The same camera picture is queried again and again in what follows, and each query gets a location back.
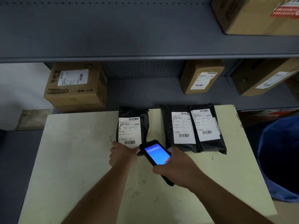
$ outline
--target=person's left arm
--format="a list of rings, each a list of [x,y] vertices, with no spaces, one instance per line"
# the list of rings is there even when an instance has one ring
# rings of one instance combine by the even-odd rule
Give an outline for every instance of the person's left arm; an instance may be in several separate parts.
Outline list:
[[[112,168],[79,201],[62,224],[116,223],[130,167],[140,149],[131,149],[118,142],[112,142],[112,146],[109,161]]]

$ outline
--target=phone screen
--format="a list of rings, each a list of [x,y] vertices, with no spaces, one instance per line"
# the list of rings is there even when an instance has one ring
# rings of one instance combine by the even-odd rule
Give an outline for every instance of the phone screen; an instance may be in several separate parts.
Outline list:
[[[154,144],[144,149],[156,164],[166,164],[170,159],[170,155],[159,145]]]

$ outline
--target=hand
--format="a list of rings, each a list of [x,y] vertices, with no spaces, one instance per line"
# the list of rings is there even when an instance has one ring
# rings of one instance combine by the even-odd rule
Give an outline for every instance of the hand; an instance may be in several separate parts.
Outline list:
[[[140,151],[139,147],[129,148],[121,143],[112,142],[112,148],[110,149],[110,166],[114,166],[118,163],[130,163],[132,164],[136,160],[136,155]]]
[[[155,165],[152,171],[167,177],[174,184],[191,190],[195,182],[204,173],[195,162],[177,147],[168,149],[171,158],[164,165]]]

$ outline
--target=black plastic mailer bag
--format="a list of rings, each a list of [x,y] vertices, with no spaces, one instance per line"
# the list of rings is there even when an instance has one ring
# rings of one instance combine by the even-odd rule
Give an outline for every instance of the black plastic mailer bag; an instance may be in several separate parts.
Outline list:
[[[148,109],[120,107],[116,141],[129,148],[135,148],[145,143],[150,126],[148,111]],[[142,156],[143,153],[140,151],[137,155]]]
[[[188,110],[199,152],[219,151],[226,154],[226,146],[218,126],[214,105],[189,105]]]
[[[190,114],[186,105],[161,106],[166,148],[176,146],[180,150],[197,153],[196,140]]]

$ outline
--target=forearm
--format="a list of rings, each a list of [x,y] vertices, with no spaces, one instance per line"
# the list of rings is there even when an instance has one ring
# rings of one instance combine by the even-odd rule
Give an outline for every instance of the forearm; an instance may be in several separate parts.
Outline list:
[[[114,224],[131,162],[118,163],[79,201],[62,224]]]
[[[215,224],[272,224],[201,171],[189,190],[202,202]]]

